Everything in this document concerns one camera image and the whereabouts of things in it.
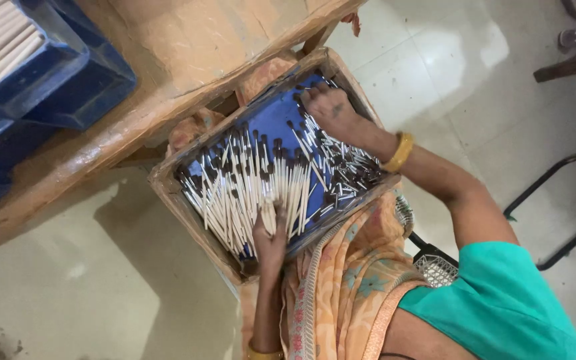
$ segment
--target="white tile floor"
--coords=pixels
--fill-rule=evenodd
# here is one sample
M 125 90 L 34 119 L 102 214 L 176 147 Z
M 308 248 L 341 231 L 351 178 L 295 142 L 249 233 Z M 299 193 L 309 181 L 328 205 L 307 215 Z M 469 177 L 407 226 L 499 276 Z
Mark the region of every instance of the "white tile floor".
M 576 77 L 532 79 L 575 24 L 559 0 L 370 0 L 359 14 L 359 38 L 341 24 L 327 45 L 384 124 L 473 173 L 501 207 L 576 152 Z M 405 191 L 415 231 L 457 258 L 447 210 Z M 535 261 L 547 256 L 576 231 L 576 164 L 514 216 Z M 576 249 L 543 275 L 576 324 Z M 0 343 L 12 353 L 21 340 L 16 359 L 237 359 L 238 328 L 236 299 L 142 170 L 94 179 L 0 247 Z

